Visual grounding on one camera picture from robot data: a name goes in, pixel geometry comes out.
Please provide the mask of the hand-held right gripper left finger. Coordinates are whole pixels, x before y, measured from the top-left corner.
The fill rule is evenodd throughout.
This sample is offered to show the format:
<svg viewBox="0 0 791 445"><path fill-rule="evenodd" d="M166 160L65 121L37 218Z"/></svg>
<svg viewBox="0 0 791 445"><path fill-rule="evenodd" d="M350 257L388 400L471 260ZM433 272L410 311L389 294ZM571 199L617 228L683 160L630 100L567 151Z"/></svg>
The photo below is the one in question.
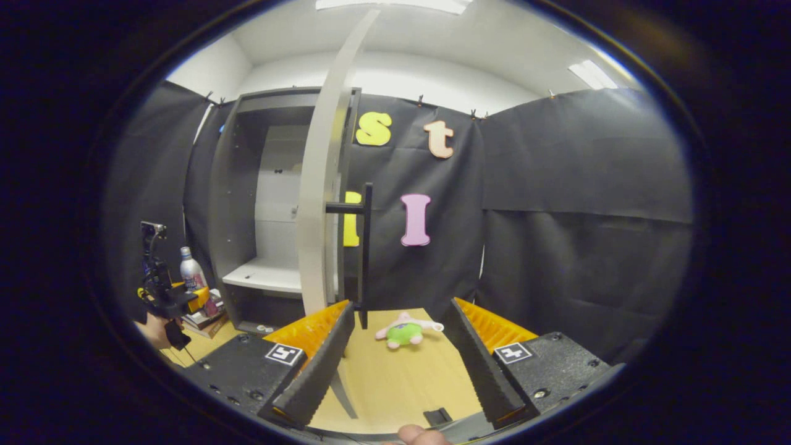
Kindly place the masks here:
<svg viewBox="0 0 791 445"><path fill-rule="evenodd" d="M184 374L239 412L303 429L327 394L354 326L354 305L336 302L267 336L240 333Z"/></svg>

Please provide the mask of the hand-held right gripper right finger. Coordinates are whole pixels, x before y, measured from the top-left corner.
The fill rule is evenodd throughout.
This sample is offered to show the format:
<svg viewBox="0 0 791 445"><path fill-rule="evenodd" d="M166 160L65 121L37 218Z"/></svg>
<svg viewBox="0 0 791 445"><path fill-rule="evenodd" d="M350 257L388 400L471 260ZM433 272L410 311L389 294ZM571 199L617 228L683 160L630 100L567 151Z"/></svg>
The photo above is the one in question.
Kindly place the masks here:
<svg viewBox="0 0 791 445"><path fill-rule="evenodd" d="M447 308L446 336L495 429L561 409L612 373L565 333L539 336L463 299Z"/></svg>

